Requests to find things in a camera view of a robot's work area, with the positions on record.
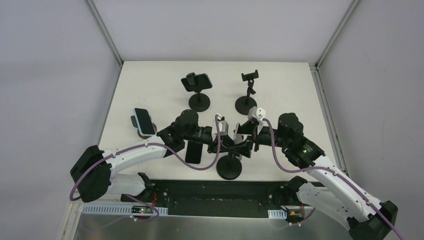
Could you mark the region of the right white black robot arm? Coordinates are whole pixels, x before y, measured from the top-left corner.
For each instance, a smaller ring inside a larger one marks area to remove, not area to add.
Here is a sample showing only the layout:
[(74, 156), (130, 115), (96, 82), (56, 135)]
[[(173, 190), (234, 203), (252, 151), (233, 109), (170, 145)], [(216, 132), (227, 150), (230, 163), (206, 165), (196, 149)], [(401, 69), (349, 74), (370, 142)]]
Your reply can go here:
[(340, 170), (325, 152), (304, 135), (304, 126), (293, 112), (283, 113), (277, 128), (265, 118), (264, 110), (252, 108), (248, 120), (236, 125), (235, 135), (247, 135), (253, 144), (270, 146), (276, 165), (286, 173), (307, 173), (325, 191), (300, 176), (284, 186), (284, 200), (299, 202), (324, 213), (347, 229), (354, 240), (383, 240), (390, 232), (404, 237), (395, 227), (398, 207), (382, 202)]

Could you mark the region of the black phone stand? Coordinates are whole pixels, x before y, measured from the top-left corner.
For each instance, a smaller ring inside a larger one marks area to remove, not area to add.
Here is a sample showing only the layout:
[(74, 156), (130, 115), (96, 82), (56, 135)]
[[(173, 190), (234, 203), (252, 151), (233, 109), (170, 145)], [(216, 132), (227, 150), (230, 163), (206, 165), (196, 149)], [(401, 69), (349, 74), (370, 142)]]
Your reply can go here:
[(227, 155), (220, 157), (216, 163), (218, 175), (225, 180), (235, 180), (242, 173), (240, 154), (233, 148), (228, 150)]
[(194, 95), (189, 98), (188, 104), (190, 109), (196, 112), (204, 112), (210, 107), (211, 101), (206, 94), (199, 91), (194, 92)]
[(244, 116), (247, 116), (249, 113), (249, 110), (252, 107), (257, 106), (257, 102), (251, 97), (251, 95), (255, 95), (256, 91), (253, 89), (255, 79), (259, 78), (259, 72), (256, 69), (252, 73), (241, 74), (241, 78), (243, 82), (247, 82), (247, 90), (246, 95), (239, 97), (235, 102), (235, 109), (236, 111)]

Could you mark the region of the blue-cased phone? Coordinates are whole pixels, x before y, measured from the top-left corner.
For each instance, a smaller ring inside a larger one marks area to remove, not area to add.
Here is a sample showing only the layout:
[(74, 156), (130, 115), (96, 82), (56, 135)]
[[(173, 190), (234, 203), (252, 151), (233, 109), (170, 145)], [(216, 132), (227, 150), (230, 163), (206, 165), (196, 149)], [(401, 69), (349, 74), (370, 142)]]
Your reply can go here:
[(213, 87), (213, 84), (206, 73), (189, 73), (186, 77), (181, 79), (181, 83), (187, 92), (197, 93)]

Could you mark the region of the black phone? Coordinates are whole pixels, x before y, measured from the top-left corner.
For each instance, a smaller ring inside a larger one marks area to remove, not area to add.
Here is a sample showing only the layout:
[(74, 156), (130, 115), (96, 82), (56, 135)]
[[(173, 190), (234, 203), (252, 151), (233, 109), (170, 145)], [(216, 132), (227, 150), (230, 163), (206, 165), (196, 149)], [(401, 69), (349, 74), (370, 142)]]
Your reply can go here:
[(200, 164), (202, 159), (202, 151), (203, 151), (202, 143), (188, 141), (185, 158), (184, 158), (185, 162), (188, 164), (195, 164), (195, 165)]

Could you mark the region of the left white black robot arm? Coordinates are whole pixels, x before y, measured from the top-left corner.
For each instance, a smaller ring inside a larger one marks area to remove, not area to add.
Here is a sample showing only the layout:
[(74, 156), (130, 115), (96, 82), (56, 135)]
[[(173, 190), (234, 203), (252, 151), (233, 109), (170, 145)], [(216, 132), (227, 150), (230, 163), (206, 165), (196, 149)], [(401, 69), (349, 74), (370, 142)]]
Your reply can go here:
[[(103, 195), (118, 194), (147, 202), (153, 195), (148, 178), (141, 173), (123, 174), (123, 170), (171, 155), (193, 170), (210, 169), (224, 151), (222, 141), (228, 128), (225, 117), (220, 114), (215, 115), (212, 126), (200, 127), (198, 113), (186, 109), (169, 126), (139, 143), (106, 150), (99, 149), (98, 145), (89, 146), (70, 170), (74, 186), (69, 199), (90, 203)], [(177, 153), (185, 148), (186, 141), (211, 147), (211, 153), (215, 154), (212, 163), (200, 168), (185, 162)]]

